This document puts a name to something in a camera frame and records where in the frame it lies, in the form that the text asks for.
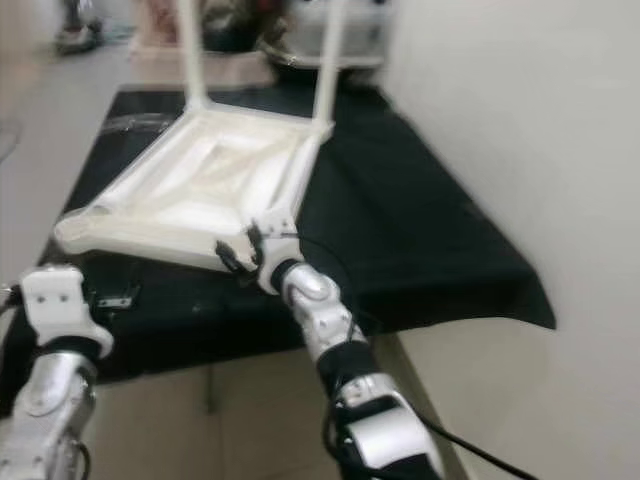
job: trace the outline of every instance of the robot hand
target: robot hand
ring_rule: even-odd
[[[281,295],[302,327],[330,399],[323,441],[343,478],[443,479],[442,457],[428,427],[517,478],[536,480],[414,411],[393,379],[378,367],[352,319],[359,312],[350,312],[342,304],[333,280],[305,263],[295,223],[286,212],[272,210],[248,235],[257,269],[249,272],[233,255],[223,261],[245,279],[257,280],[265,292]],[[230,249],[217,251],[229,254]],[[331,423],[335,441],[329,433]]]
[[[23,276],[10,306],[24,302],[38,334],[40,355],[16,398],[0,441],[1,480],[71,480],[80,442],[95,403],[94,362],[113,337],[93,322],[82,296],[82,274],[73,267],[44,267]]]

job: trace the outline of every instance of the wire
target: wire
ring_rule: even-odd
[[[84,469],[82,470],[80,480],[89,480],[89,475],[91,475],[91,453],[89,453],[89,449],[82,442],[78,442],[76,447],[78,448],[78,451],[82,456],[82,461],[84,462]]]
[[[487,462],[491,463],[492,465],[495,465],[496,467],[504,470],[505,472],[510,473],[511,475],[513,475],[515,477],[521,478],[523,480],[538,480],[537,477],[534,477],[530,473],[527,473],[524,470],[520,470],[519,468],[514,467],[513,465],[511,465],[511,464],[509,464],[509,463],[507,463],[507,462],[505,462],[503,460],[500,460],[499,458],[491,455],[490,453],[482,450],[481,448],[476,447],[472,443],[469,443],[466,440],[458,437],[457,435],[454,435],[453,433],[448,432],[447,430],[442,428],[437,423],[434,423],[432,420],[429,420],[427,417],[425,417],[424,415],[419,413],[415,408],[413,409],[413,411],[415,412],[416,416],[420,419],[420,421],[429,430],[431,430],[434,433],[437,433],[438,435],[440,435],[443,438],[446,438],[450,442],[461,446],[465,450],[470,451],[471,453],[479,456],[483,460],[486,460]]]

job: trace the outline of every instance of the table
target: table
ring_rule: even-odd
[[[309,116],[313,88],[282,84],[215,92],[223,103]],[[181,92],[120,92],[108,113],[175,118]],[[358,298],[368,333],[439,322],[503,316],[555,328],[555,317],[531,266],[456,184],[409,124],[372,90],[341,91],[336,128],[322,147],[298,218],[306,258]],[[79,208],[120,173],[158,132],[100,135],[65,211]],[[141,290],[126,311],[95,311],[116,339],[100,365],[103,381],[227,360],[302,345],[298,326],[277,297],[242,288],[228,274],[105,252],[67,257],[49,242],[41,263],[72,262],[98,295]],[[34,335],[18,313],[0,377],[0,408],[26,379]]]

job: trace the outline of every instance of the tiled floor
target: tiled floor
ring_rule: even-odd
[[[305,351],[143,377],[97,395],[85,435],[92,480],[338,478],[322,449],[324,394]]]

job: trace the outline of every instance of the white wall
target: white wall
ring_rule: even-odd
[[[387,92],[535,266],[559,324],[403,334],[436,408],[545,480],[640,478],[640,2],[396,3]]]

